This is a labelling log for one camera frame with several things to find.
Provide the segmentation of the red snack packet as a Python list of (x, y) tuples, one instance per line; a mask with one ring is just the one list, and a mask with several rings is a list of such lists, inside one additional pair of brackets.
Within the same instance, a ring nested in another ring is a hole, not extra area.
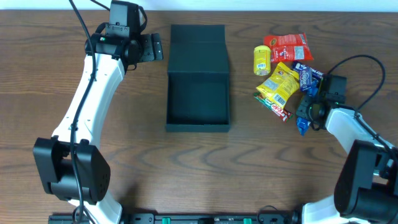
[(267, 35), (263, 43), (271, 50), (272, 63), (313, 60), (305, 33)]

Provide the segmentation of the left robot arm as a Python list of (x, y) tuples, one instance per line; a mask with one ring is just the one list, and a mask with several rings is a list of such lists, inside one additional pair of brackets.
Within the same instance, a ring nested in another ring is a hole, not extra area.
[(85, 42), (82, 78), (49, 139), (33, 155), (45, 193), (76, 207), (71, 223), (119, 223), (123, 208), (108, 190), (111, 169), (100, 153), (101, 132), (113, 95), (128, 67), (162, 60), (158, 33), (102, 23)]

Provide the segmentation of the yellow snack bag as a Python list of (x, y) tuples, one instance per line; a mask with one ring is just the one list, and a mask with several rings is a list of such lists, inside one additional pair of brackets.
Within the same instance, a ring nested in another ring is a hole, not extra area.
[(299, 74), (279, 62), (272, 75), (256, 90), (265, 98), (284, 109), (288, 99), (299, 89)]

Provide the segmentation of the blue Oreo cookie pack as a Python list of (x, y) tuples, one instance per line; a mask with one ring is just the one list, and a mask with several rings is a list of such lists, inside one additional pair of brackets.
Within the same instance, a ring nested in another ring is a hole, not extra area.
[(296, 110), (297, 120), (296, 125), (298, 127), (299, 133), (304, 136), (305, 133), (308, 131), (311, 120), (308, 115), (308, 110), (310, 104), (313, 100), (316, 100), (319, 92), (319, 85), (320, 81), (317, 79), (312, 80), (312, 85), (308, 90), (304, 91), (304, 95), (300, 100), (300, 104), (298, 109)]

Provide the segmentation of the black gift box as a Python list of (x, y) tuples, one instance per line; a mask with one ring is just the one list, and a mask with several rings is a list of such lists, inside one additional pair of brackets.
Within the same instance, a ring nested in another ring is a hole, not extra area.
[(168, 132), (227, 133), (229, 59), (223, 25), (172, 25)]

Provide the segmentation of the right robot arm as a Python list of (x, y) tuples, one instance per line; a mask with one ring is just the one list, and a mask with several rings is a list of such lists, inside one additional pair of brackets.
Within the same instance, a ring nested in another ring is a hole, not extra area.
[(291, 223), (397, 223), (397, 149), (345, 105), (346, 78), (326, 75), (299, 111), (331, 133), (347, 153), (333, 195), (306, 203)]

